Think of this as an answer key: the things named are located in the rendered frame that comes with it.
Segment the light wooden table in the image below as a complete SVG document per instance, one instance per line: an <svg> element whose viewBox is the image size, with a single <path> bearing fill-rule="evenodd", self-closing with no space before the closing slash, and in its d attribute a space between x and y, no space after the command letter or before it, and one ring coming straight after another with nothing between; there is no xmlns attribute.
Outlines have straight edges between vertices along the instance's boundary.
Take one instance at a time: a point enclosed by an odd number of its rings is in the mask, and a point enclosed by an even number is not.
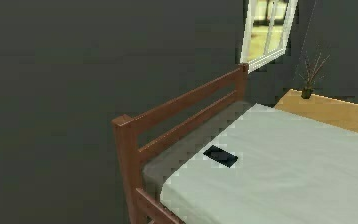
<svg viewBox="0 0 358 224"><path fill-rule="evenodd" d="M301 95L290 89L275 108L358 133L358 104L316 94L303 99Z"/></svg>

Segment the brown wooden bed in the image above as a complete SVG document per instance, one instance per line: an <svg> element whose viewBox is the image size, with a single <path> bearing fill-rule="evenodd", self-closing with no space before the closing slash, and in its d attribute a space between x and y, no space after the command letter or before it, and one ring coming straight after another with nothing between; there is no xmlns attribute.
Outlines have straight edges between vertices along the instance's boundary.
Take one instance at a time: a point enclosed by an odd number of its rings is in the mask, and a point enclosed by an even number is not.
<svg viewBox="0 0 358 224"><path fill-rule="evenodd" d="M358 133L243 101L248 66L112 121L131 224L358 224ZM215 145L230 168L204 155Z"/></svg>

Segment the black flat rectangular device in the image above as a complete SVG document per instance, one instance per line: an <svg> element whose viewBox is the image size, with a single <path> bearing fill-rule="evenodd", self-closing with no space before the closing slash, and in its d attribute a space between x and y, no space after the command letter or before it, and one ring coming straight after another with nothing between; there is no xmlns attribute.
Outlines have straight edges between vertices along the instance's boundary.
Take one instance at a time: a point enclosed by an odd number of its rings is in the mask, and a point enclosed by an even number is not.
<svg viewBox="0 0 358 224"><path fill-rule="evenodd" d="M228 168L232 167L238 160L238 156L233 155L215 145L211 145L204 152L204 155Z"/></svg>

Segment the white framed window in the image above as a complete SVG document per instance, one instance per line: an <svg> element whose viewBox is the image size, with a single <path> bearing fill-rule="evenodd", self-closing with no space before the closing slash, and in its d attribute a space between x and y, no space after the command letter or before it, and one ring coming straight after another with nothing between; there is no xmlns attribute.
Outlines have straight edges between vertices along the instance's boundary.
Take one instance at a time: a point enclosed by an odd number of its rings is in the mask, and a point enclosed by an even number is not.
<svg viewBox="0 0 358 224"><path fill-rule="evenodd" d="M298 0L248 0L240 62L248 72L285 54Z"/></svg>

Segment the bare twig house plant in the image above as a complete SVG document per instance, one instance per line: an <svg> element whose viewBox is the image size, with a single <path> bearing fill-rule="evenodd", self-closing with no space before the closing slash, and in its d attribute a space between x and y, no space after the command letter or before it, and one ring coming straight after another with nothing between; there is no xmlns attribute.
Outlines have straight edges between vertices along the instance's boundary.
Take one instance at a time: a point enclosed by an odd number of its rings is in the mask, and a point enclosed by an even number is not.
<svg viewBox="0 0 358 224"><path fill-rule="evenodd" d="M301 98L309 99L318 80L323 78L321 70L331 57L331 46L324 43L317 43L314 49L306 49L302 54L304 70L298 73L303 81Z"/></svg>

